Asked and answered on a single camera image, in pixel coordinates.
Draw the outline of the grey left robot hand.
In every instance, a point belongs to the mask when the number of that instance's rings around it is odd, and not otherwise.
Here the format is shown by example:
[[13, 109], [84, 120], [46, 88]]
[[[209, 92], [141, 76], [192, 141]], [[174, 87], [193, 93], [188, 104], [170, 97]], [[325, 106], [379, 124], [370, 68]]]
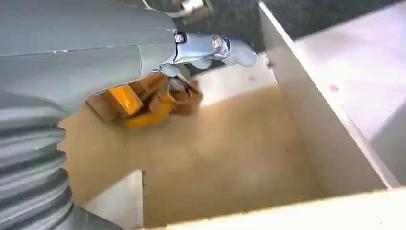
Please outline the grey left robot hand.
[[164, 12], [115, 0], [3, 0], [0, 3], [0, 129], [55, 126], [92, 94], [175, 64], [211, 60], [253, 66], [236, 39], [184, 34]]

